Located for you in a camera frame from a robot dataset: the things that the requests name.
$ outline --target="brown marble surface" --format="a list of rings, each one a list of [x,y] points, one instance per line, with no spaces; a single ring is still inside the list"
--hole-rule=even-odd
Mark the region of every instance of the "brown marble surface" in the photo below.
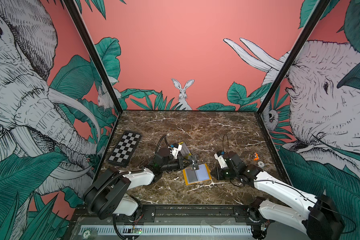
[[[257,164],[252,157],[257,152],[260,161],[265,164],[263,169],[279,178],[253,113],[124,111],[106,159],[113,152],[121,134],[127,130],[142,134],[128,166],[129,170],[144,166],[153,157],[156,144],[163,134],[167,134],[169,144],[185,142],[198,161],[206,163],[213,170],[218,166],[213,155],[222,150],[223,135],[227,134],[230,151],[235,151],[246,164]],[[104,161],[100,174],[109,166],[113,165]],[[127,194],[141,200],[143,204],[237,205],[250,204],[256,196],[279,203],[272,196],[250,186],[235,187],[228,180],[218,181],[213,177],[212,180],[187,186],[182,171],[164,173],[157,183],[130,189]]]

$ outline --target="wallpaper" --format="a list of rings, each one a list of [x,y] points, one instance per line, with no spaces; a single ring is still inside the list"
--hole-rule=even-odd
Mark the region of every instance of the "wallpaper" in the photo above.
[[[117,120],[101,86],[61,2],[0,0],[0,240],[63,236]]]
[[[331,197],[340,239],[360,240],[360,1],[330,2],[263,119],[293,185]]]
[[[312,10],[301,16],[303,0],[76,3],[95,43],[114,40],[97,50],[121,106],[146,110],[256,111]]]

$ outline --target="checkerboard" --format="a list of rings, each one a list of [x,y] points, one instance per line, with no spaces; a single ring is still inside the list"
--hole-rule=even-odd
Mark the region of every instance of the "checkerboard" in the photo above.
[[[126,167],[140,139],[141,134],[125,131],[108,159],[108,162],[117,166]]]

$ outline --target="orange toy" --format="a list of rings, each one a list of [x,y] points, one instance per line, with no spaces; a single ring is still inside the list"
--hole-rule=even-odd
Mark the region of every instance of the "orange toy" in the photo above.
[[[254,161],[259,160],[259,156],[257,155],[257,152],[254,153],[254,159],[253,159],[253,160],[254,160]]]

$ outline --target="rabbit ear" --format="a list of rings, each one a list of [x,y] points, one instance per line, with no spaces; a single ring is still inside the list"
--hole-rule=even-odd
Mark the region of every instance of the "rabbit ear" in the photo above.
[[[172,82],[173,82],[173,84],[175,85],[175,88],[181,90],[181,84],[179,83],[178,80],[172,78]]]
[[[189,88],[194,82],[195,82],[195,80],[193,80],[193,79],[189,80],[189,81],[185,84],[184,89]]]

